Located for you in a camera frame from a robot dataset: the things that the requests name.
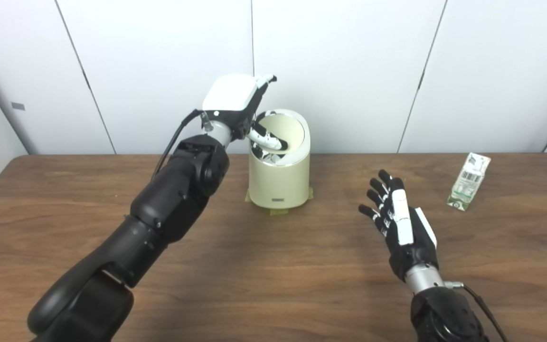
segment white robotic hand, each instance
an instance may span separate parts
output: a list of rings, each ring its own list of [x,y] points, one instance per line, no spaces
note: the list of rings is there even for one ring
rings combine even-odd
[[[272,74],[265,76],[227,75],[219,78],[202,104],[202,110],[205,113],[213,113],[213,115],[202,115],[202,123],[207,134],[220,141],[219,137],[225,135],[231,135],[235,139],[243,139],[247,136],[251,141],[263,147],[286,150],[288,148],[286,141],[268,132],[264,126],[255,120],[256,107],[261,101],[263,93],[268,84],[276,80],[276,76]],[[239,118],[241,125],[247,124],[246,132],[241,132],[238,135],[226,129],[230,126],[230,123],[231,126],[234,126],[233,117]]]

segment barcode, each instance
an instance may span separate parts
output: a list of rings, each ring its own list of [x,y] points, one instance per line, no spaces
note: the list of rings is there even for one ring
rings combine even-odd
[[[469,173],[468,171],[463,171],[462,172],[462,178],[464,178],[466,180],[469,180],[469,181],[473,181],[473,182],[479,182],[480,181],[480,176],[479,175]]]

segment wooden table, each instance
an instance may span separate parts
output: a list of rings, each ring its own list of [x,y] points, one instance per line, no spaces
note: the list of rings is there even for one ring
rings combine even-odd
[[[493,158],[467,212],[445,204],[465,154],[314,155],[315,199],[287,215],[245,202],[247,158],[135,288],[115,341],[408,342],[411,295],[358,213],[378,169],[405,180],[438,236],[443,278],[488,302],[513,342],[547,341],[547,154]],[[0,342],[102,242],[156,156],[24,156],[0,176]],[[472,302],[492,341],[491,324]]]

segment white finger segment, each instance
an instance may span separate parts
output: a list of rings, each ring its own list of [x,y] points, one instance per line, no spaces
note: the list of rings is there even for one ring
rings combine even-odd
[[[413,225],[408,212],[406,191],[404,189],[394,190],[391,193],[391,200],[394,207],[394,221],[398,229],[398,244],[401,246],[410,245],[413,240]]]

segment black fingertip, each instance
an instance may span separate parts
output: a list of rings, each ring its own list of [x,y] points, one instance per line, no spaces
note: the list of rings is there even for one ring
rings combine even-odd
[[[360,204],[358,206],[358,211],[362,212],[362,214],[365,214],[366,216],[373,218],[374,210],[371,207],[365,206],[364,204]]]
[[[401,189],[404,189],[404,183],[402,182],[402,179],[392,178],[391,181],[389,181],[390,191],[401,190]]]
[[[389,186],[389,181],[391,181],[391,176],[389,175],[389,173],[387,171],[385,171],[384,169],[381,169],[379,170],[379,177],[381,178],[381,180],[387,185]]]
[[[282,148],[280,150],[286,151],[288,149],[288,143],[280,138],[278,138],[278,140],[280,140],[280,143],[282,144]]]
[[[384,185],[381,184],[380,181],[376,180],[375,178],[371,178],[371,187],[373,187],[377,192],[383,196],[387,193],[386,188],[384,188]]]
[[[381,198],[379,197],[378,193],[376,193],[373,189],[367,190],[367,197],[371,199],[375,204],[377,204],[377,207],[379,207],[382,203]]]

